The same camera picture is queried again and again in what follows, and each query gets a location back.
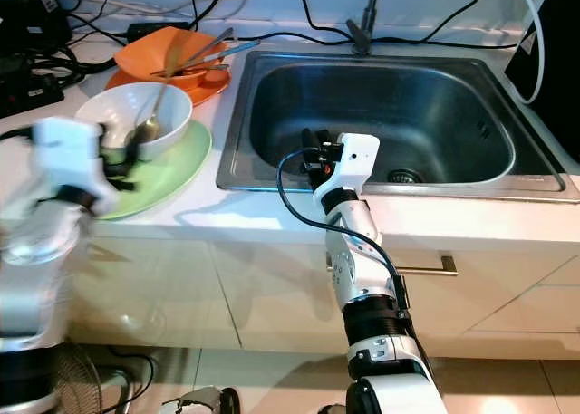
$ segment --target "white tube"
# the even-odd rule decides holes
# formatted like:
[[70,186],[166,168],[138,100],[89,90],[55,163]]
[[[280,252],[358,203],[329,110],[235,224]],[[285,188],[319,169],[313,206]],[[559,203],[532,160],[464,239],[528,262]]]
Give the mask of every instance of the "white tube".
[[527,7],[532,13],[532,17],[534,19],[534,26],[536,27],[536,38],[539,60],[537,68],[536,87],[534,88],[534,92],[532,93],[532,96],[529,99],[524,99],[513,83],[511,88],[512,93],[516,96],[516,98],[519,101],[521,101],[524,104],[530,104],[537,98],[537,95],[540,93],[540,89],[542,88],[542,81],[544,80],[544,69],[546,67],[546,49],[544,46],[544,30],[542,29],[542,22],[540,21],[540,16],[538,14],[536,4],[534,3],[534,0],[526,0],[526,3]]

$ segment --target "sink drain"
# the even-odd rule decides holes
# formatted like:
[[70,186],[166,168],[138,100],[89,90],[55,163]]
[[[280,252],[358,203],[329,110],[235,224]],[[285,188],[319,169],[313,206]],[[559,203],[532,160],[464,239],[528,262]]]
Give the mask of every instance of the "sink drain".
[[389,173],[387,181],[389,183],[422,183],[423,179],[410,169],[395,169]]

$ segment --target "tiled floor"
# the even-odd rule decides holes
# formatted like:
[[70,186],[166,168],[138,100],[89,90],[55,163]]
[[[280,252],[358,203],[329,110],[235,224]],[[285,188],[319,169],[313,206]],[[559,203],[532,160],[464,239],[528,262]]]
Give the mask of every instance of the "tiled floor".
[[[132,348],[120,348],[134,352]],[[343,357],[248,351],[148,352],[158,367],[151,388],[131,412],[155,414],[160,403],[207,385],[234,386],[245,414],[315,414],[326,404],[344,401],[349,385]],[[95,362],[129,365],[147,378],[143,361],[119,361],[102,348],[90,348]],[[433,361],[449,414],[580,413],[580,361]],[[118,398],[114,385],[104,391],[106,404]]]

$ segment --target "cabinet handle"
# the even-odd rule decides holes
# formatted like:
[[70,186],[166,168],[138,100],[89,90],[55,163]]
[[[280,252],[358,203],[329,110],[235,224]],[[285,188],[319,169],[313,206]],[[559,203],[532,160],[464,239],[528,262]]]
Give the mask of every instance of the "cabinet handle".
[[457,267],[451,255],[441,256],[441,267],[403,267],[397,266],[399,272],[404,275],[446,275],[457,276]]

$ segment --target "white bowl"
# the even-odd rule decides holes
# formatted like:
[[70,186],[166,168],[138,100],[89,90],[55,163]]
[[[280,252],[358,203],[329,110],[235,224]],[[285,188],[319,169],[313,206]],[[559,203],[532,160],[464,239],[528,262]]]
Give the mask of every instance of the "white bowl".
[[[106,124],[103,147],[121,151],[127,133],[151,116],[162,86],[159,82],[137,82],[111,88],[89,99],[74,116]],[[155,159],[178,142],[188,129],[192,111],[190,97],[180,88],[168,85],[157,113],[161,136],[140,145],[140,159]]]

